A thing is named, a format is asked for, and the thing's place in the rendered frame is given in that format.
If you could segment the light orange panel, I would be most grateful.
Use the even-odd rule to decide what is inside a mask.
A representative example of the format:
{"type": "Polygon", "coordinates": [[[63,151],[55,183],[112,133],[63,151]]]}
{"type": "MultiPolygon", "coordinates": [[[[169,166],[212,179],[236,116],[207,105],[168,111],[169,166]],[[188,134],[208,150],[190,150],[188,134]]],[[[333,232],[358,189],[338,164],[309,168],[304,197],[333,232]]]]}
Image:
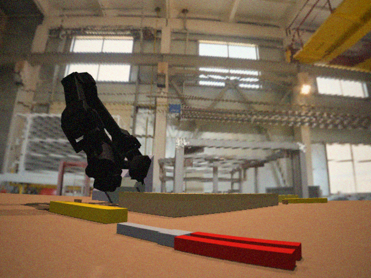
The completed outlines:
{"type": "Polygon", "coordinates": [[[253,209],[279,204],[278,193],[145,193],[119,192],[120,208],[181,217],[253,209]]]}

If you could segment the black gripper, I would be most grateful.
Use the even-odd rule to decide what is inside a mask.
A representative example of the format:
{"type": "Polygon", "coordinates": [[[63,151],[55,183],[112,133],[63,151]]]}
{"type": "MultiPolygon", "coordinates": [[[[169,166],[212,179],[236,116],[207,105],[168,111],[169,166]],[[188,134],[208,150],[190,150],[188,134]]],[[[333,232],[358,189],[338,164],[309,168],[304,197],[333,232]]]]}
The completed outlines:
{"type": "Polygon", "coordinates": [[[118,143],[113,143],[113,157],[115,165],[121,169],[128,169],[131,180],[144,183],[151,164],[148,155],[134,156],[133,160],[125,160],[125,154],[118,151],[118,143]]]}

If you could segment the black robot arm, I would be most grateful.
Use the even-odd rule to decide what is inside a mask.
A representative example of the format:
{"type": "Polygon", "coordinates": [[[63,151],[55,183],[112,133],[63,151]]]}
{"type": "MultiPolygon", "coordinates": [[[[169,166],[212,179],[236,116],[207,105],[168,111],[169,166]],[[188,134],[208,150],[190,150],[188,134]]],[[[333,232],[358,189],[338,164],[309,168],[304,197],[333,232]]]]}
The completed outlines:
{"type": "Polygon", "coordinates": [[[118,126],[97,96],[95,79],[88,72],[72,72],[61,81],[66,108],[61,114],[61,128],[78,153],[84,150],[94,189],[113,192],[121,186],[122,169],[115,165],[113,143],[127,160],[142,156],[139,140],[118,126]],[[109,138],[104,128],[108,131],[109,138]],[[75,139],[83,136],[76,142],[75,139]],[[135,145],[136,144],[136,145],[135,145]]]}

